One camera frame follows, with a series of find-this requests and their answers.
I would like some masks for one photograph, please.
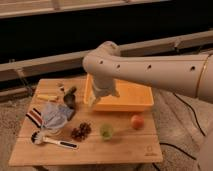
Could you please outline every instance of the green object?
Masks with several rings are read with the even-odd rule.
[[[104,141],[108,141],[113,136],[113,127],[109,124],[104,124],[100,127],[100,135]]]

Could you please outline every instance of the apple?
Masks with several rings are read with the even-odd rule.
[[[140,129],[144,125],[144,119],[141,115],[133,115],[131,118],[131,125],[134,129]]]

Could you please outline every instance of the wooden tabletop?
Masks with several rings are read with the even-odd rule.
[[[77,150],[52,144],[37,146],[32,144],[30,137],[38,129],[25,117],[9,161],[10,166],[146,163],[163,160],[151,112],[142,113],[145,124],[141,130],[131,128],[130,118],[134,113],[93,112],[83,104],[85,78],[40,80],[29,110],[35,107],[41,111],[44,107],[45,101],[36,98],[38,93],[58,95],[58,103],[63,103],[63,93],[58,83],[63,83],[65,90],[73,85],[77,87],[77,110],[62,133],[54,138],[75,142],[70,137],[71,130],[82,122],[91,123],[91,134],[83,142],[75,142],[79,145]],[[103,141],[99,134],[104,123],[113,126],[114,136],[110,141]]]

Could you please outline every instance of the orange plastic bin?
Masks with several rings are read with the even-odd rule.
[[[84,103],[88,104],[92,88],[92,76],[87,75]],[[93,106],[94,111],[134,111],[150,110],[153,106],[151,87],[127,81],[116,80],[116,89],[120,97],[106,96]]]

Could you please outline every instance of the black cable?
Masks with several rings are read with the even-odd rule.
[[[152,163],[152,166],[153,166],[157,171],[160,171],[160,168],[159,168],[155,163]]]
[[[188,157],[190,157],[192,160],[196,160],[196,157],[190,155],[189,153],[187,153],[186,151],[184,151],[184,150],[182,150],[181,148],[177,147],[176,145],[169,144],[169,143],[163,143],[163,142],[160,142],[160,145],[167,145],[167,146],[173,147],[173,148],[179,150],[180,152],[184,153],[184,154],[187,155]]]
[[[185,102],[182,98],[180,98],[177,94],[173,93],[173,95],[174,95],[178,100],[180,100],[183,104],[185,104],[187,107],[189,107],[189,108],[192,110],[192,112],[193,112],[193,114],[194,114],[194,117],[195,117],[196,124],[197,124],[197,126],[198,126],[198,128],[199,128],[201,134],[205,137],[206,134],[204,133],[204,131],[203,131],[202,128],[200,127],[200,124],[199,124],[199,122],[198,122],[197,115],[196,115],[196,112],[195,112],[194,108],[193,108],[190,104],[188,104],[187,102]]]

